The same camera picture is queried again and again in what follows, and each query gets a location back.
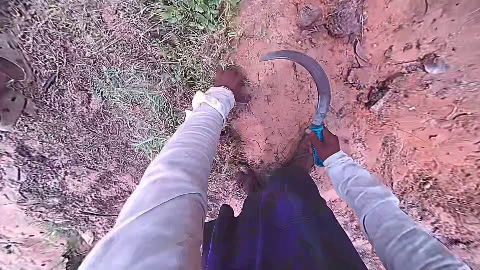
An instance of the rock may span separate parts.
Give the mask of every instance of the rock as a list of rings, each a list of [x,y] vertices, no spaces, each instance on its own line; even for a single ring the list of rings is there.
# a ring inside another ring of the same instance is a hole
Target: rock
[[[306,29],[310,27],[319,18],[319,15],[319,10],[313,5],[302,7],[299,19],[300,28]]]

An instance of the dry grass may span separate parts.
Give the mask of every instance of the dry grass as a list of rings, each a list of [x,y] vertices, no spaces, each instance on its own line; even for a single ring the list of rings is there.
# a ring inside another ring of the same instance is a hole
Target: dry grass
[[[19,202],[29,216],[96,237],[113,226],[112,217],[85,213],[118,214],[183,122],[195,91],[208,89],[217,63],[229,61],[237,3],[212,5],[217,19],[203,28],[198,17],[162,15],[179,3],[28,0],[2,6],[1,31],[18,38],[34,70],[32,82],[10,87],[39,107],[2,135],[15,150],[0,153],[22,168]],[[229,197],[245,195],[233,179],[243,159],[238,140],[223,135],[218,149],[209,219]]]

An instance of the blue handle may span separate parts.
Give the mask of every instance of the blue handle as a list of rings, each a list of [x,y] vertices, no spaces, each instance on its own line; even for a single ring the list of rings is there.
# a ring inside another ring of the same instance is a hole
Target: blue handle
[[[324,140],[324,135],[322,133],[322,130],[324,129],[324,125],[311,125],[310,129],[317,134],[317,137],[320,141]],[[317,155],[317,149],[315,149],[315,146],[312,145],[312,150],[313,150],[313,160],[315,161],[315,165],[318,167],[325,167],[324,166],[324,161]]]

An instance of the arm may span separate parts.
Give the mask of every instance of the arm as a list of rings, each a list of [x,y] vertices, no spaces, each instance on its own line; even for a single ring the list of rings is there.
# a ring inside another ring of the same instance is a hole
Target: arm
[[[193,113],[148,166],[114,228],[80,269],[201,269],[208,176],[234,103],[225,87],[195,95]]]
[[[324,142],[313,142],[317,149],[332,139],[336,139],[332,144],[338,145],[336,136],[329,131],[324,135]],[[358,215],[363,231],[387,269],[469,269],[398,207],[398,198],[389,188],[339,149],[324,156],[327,174],[337,194]]]

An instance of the sickle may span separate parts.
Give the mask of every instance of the sickle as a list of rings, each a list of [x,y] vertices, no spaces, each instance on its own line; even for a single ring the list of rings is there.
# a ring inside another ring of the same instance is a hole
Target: sickle
[[[299,63],[304,67],[310,75],[312,75],[315,84],[317,85],[317,112],[313,119],[313,125],[322,125],[327,116],[328,108],[330,107],[330,82],[327,74],[322,66],[317,63],[312,57],[294,50],[279,50],[272,51],[260,58],[260,62],[285,59]]]

